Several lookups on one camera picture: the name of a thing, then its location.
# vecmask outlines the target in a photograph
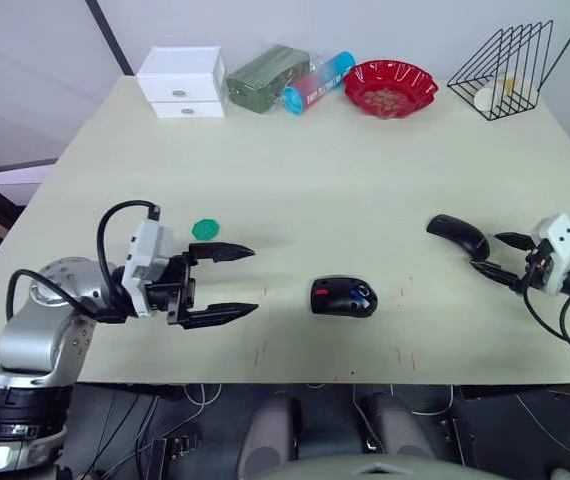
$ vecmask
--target red plate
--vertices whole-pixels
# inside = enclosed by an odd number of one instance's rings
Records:
[[[409,63],[372,60],[353,67],[343,79],[345,95],[379,118],[402,118],[434,101],[432,76]]]

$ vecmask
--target computer mouse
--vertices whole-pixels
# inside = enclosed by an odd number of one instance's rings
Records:
[[[327,277],[314,280],[312,312],[365,318],[376,311],[378,298],[367,282],[353,277]]]
[[[473,225],[449,215],[436,215],[427,225],[427,231],[460,245],[472,259],[486,260],[489,243],[485,235]]]

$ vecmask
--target wire rack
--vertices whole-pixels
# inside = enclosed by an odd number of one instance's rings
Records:
[[[552,20],[498,30],[447,82],[487,120],[538,104],[552,38]]]

